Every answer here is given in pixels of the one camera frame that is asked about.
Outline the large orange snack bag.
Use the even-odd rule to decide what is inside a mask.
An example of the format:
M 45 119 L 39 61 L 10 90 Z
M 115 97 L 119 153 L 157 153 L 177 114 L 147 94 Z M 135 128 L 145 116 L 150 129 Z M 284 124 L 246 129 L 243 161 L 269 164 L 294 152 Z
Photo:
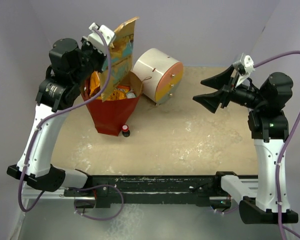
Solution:
M 98 72 L 93 72 L 89 80 L 89 97 L 94 97 L 101 90 Z

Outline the tan paper snack bag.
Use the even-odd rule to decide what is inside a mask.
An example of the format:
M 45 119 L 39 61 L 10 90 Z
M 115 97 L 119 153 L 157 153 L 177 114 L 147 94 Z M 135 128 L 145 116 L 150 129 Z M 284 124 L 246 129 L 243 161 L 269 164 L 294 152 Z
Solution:
M 100 86 L 103 87 L 106 83 L 108 73 L 110 73 L 110 80 L 101 94 L 103 102 L 112 94 L 132 69 L 135 25 L 138 19 L 138 16 L 133 17 L 121 23 L 114 30 L 116 38 L 109 47 L 111 69 L 108 68 L 108 63 L 105 62 L 102 67 L 104 72 L 98 74 Z

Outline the teal snack packet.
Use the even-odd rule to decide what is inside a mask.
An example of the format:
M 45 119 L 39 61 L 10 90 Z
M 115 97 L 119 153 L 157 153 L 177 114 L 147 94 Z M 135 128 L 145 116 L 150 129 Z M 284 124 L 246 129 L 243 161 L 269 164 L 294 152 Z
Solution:
M 137 96 L 136 96 L 134 91 L 129 91 L 129 92 L 126 93 L 126 98 L 127 99 L 133 99 L 133 98 L 136 98 L 136 97 Z

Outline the red brown paper bag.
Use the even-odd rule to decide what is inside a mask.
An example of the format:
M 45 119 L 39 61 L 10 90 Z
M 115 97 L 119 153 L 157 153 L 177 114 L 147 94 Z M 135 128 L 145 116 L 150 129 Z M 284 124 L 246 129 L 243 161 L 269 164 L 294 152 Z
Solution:
M 141 80 L 130 71 L 117 88 L 123 90 L 129 88 L 135 97 L 116 100 L 106 99 L 105 101 L 98 97 L 86 105 L 94 127 L 99 134 L 118 136 L 122 132 L 123 125 L 126 124 L 135 110 L 143 93 L 144 83 L 150 79 L 151 77 L 147 76 Z

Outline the orange white snack bag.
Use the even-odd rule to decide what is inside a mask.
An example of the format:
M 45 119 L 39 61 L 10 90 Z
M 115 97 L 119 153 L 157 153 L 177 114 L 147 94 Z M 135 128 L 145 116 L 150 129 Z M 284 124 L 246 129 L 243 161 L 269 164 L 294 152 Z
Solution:
M 111 101 L 124 100 L 127 98 L 127 93 L 131 90 L 130 86 L 118 85 L 109 96 Z

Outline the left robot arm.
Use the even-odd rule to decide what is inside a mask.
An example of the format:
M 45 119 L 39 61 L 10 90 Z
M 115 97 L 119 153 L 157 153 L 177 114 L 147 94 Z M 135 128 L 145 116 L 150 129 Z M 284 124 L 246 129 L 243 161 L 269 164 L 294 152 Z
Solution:
M 36 96 L 35 118 L 24 153 L 6 173 L 28 186 L 54 192 L 61 187 L 75 188 L 81 196 L 93 191 L 88 174 L 60 169 L 51 164 L 60 129 L 80 95 L 82 83 L 95 71 L 102 72 L 106 51 L 100 40 L 63 38 L 49 51 L 51 64 Z

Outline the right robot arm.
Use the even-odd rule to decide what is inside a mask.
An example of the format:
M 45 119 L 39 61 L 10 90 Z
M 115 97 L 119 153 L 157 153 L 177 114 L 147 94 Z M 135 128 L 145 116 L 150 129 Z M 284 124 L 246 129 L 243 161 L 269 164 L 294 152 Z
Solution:
M 252 82 L 239 83 L 243 68 L 230 66 L 222 73 L 202 80 L 204 86 L 215 89 L 192 99 L 215 113 L 230 102 L 249 109 L 248 127 L 257 154 L 258 188 L 248 189 L 234 174 L 224 174 L 212 183 L 218 196 L 226 193 L 239 205 L 245 224 L 295 224 L 299 215 L 291 209 L 286 188 L 285 150 L 289 123 L 283 108 L 292 97 L 293 80 L 282 72 L 269 75 L 260 88 Z

